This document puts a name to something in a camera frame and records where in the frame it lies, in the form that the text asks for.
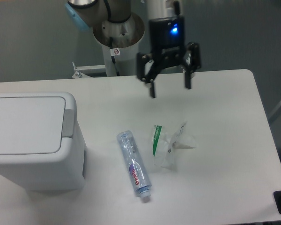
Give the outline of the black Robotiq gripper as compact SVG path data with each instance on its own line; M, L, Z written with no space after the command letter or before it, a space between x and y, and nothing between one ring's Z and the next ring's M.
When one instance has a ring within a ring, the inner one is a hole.
M192 88L192 75L201 68L199 43L190 42L185 47L185 18L182 15L151 19L149 35L151 53L136 54L136 75L156 98L155 79L164 68L182 66L185 87Z

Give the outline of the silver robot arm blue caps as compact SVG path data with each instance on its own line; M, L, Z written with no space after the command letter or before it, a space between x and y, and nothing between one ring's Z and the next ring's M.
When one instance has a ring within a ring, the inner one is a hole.
M155 97L156 77L181 66L185 87L201 68L200 46L185 41L180 0L148 0L148 23L132 11L129 0L69 0L65 7L81 30L92 29L101 45L107 76L136 76Z

